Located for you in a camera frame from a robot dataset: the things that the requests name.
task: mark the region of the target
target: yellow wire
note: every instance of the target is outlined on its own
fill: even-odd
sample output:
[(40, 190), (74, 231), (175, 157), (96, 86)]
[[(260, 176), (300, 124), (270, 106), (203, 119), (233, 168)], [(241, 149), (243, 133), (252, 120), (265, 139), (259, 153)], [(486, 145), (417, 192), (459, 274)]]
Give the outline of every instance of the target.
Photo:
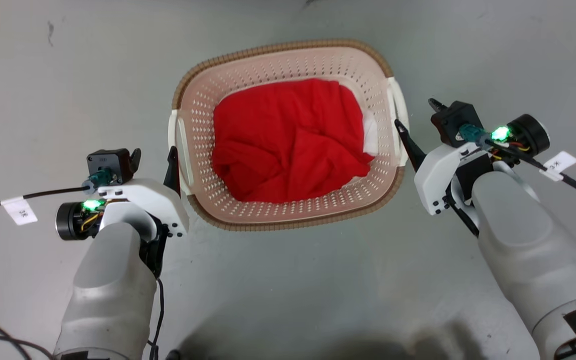
[(84, 231), (84, 227), (85, 227), (86, 225), (88, 225), (89, 223), (95, 221), (95, 219), (98, 218), (98, 217), (99, 217), (99, 212), (96, 213), (96, 214), (94, 214), (93, 216), (90, 216), (89, 218), (87, 218), (86, 221), (84, 221), (84, 222), (81, 224), (81, 231), (83, 232), (83, 231)]

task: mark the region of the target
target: basket rim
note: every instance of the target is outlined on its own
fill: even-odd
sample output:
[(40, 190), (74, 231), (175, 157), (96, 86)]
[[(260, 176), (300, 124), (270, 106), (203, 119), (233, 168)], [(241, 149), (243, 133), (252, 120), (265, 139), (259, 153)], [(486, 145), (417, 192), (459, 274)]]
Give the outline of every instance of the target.
[[(377, 62), (381, 70), (383, 71), (386, 78), (393, 77), (393, 70), (391, 66), (386, 62), (386, 59), (377, 52), (370, 45), (356, 40), (356, 39), (319, 39), (319, 40), (307, 40), (307, 41), (291, 41), (286, 43), (278, 43), (274, 45), (265, 45), (260, 47), (248, 48), (245, 50), (240, 50), (237, 52), (232, 52), (226, 55), (220, 55), (213, 57), (211, 59), (202, 61), (201, 63), (195, 65), (191, 68), (179, 81), (176, 90), (174, 91), (172, 110), (178, 110), (181, 107), (181, 101), (184, 96), (188, 85), (192, 80), (198, 76), (201, 72), (206, 69), (213, 68), (215, 66), (220, 66), (229, 62), (236, 60), (256, 57), (258, 55), (279, 53), (283, 51), (291, 50), (302, 50), (302, 49), (312, 49), (312, 48), (354, 48), (368, 54), (373, 60)], [(336, 214), (318, 216), (315, 218), (305, 218), (297, 219), (291, 221), (275, 221), (266, 223), (231, 223), (218, 219), (217, 217), (210, 214), (201, 205), (197, 196), (190, 194), (187, 196), (188, 202), (192, 206), (192, 209), (197, 212), (197, 214), (206, 223), (213, 225), (217, 228), (227, 231), (274, 231), (274, 230), (288, 230), (288, 229), (298, 229), (306, 228), (309, 226), (317, 226), (329, 223), (336, 223), (338, 221), (343, 221), (347, 219), (352, 219), (362, 215), (370, 214), (384, 207), (388, 203), (395, 193), (398, 191), (402, 184), (405, 168), (404, 166), (398, 166), (396, 174), (392, 180), (392, 183), (388, 189), (379, 199), (366, 205), (364, 207), (358, 207), (352, 210), (346, 210), (343, 212), (338, 212)]]

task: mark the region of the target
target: gray floor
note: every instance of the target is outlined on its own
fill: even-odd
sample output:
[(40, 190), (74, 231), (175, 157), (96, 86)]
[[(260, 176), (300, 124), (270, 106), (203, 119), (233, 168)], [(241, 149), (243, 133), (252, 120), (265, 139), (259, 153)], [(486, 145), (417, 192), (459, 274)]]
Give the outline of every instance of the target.
[[(473, 103), (485, 125), (530, 113), (552, 149), (576, 155), (576, 2), (565, 0), (0, 0), (0, 199), (77, 185), (100, 148), (143, 150), (165, 173), (166, 123), (184, 73), (262, 44), (366, 41), (391, 64), (425, 150), (439, 145), (426, 100)], [(519, 173), (576, 235), (576, 193)], [(568, 173), (576, 178), (576, 165)], [(0, 324), (53, 349), (89, 246), (0, 210)], [(388, 205), (331, 225), (217, 230), (196, 216), (170, 242), (162, 279), (167, 353), (188, 344), (236, 359), (536, 359), (476, 240), (454, 214), (423, 211), (412, 171)], [(155, 306), (153, 324), (158, 306)], [(0, 359), (14, 359), (0, 344)]]

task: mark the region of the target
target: white handle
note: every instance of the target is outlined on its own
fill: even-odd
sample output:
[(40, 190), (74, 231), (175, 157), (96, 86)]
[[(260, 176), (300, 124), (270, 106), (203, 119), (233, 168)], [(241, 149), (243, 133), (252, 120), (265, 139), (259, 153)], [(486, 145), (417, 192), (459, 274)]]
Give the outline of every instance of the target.
[[(181, 151), (179, 153), (180, 148), (177, 144), (177, 129), (179, 129), (179, 133), (181, 134)], [(188, 139), (186, 138), (186, 126), (184, 125), (184, 119), (179, 117), (178, 118), (178, 111), (173, 110), (170, 113), (170, 119), (168, 120), (168, 148), (170, 149), (171, 146), (176, 146), (177, 157), (179, 158), (180, 162), (183, 158), (183, 162), (185, 163), (185, 170), (188, 172), (188, 180), (184, 177), (183, 167), (179, 164), (179, 187), (181, 191), (186, 195), (192, 195), (192, 191), (190, 191), (190, 186), (194, 183), (193, 177), (193, 167), (190, 164), (190, 152), (188, 151)]]
[(394, 77), (388, 78), (388, 95), (393, 98), (394, 103), (390, 103), (390, 113), (393, 114), (394, 118), (390, 121), (390, 126), (392, 127), (392, 138), (395, 142), (395, 146), (398, 145), (399, 150), (399, 166), (406, 166), (408, 161), (408, 153), (404, 144), (400, 141), (400, 133), (397, 131), (395, 126), (395, 119), (399, 119), (401, 123), (410, 130), (410, 122), (408, 118), (408, 109), (406, 108), (406, 101), (404, 100), (404, 94), (402, 93), (402, 88), (400, 84), (395, 80)]

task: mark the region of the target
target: white cloth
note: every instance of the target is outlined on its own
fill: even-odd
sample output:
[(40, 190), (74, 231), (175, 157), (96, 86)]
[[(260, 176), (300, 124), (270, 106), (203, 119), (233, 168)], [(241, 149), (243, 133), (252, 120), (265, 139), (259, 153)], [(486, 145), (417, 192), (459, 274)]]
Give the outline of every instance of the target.
[(375, 120), (375, 114), (370, 110), (363, 112), (363, 152), (373, 157), (379, 154), (377, 121)]

